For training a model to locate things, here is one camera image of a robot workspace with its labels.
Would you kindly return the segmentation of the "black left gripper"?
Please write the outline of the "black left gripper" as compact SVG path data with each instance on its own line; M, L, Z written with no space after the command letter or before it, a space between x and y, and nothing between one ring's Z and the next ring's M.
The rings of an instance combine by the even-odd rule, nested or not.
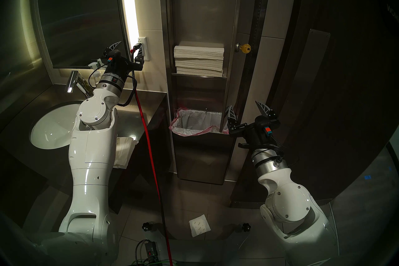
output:
M115 42L104 49L104 56L108 60L105 73L116 75L128 75L131 71L142 71L144 66L144 47L142 43L136 43L133 46L133 55L127 59L121 55L115 48L122 41Z

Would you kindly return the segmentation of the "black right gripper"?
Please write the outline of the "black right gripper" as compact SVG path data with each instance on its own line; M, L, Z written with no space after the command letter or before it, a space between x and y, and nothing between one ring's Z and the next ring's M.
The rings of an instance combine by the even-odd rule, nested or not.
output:
M255 151L256 149L267 149L280 151L272 136L273 130L280 126L275 111L258 101L255 101L261 115L257 116L253 123L238 124L237 117L232 105L225 109L225 118L229 135L235 138L244 138L246 143L238 143L238 147Z

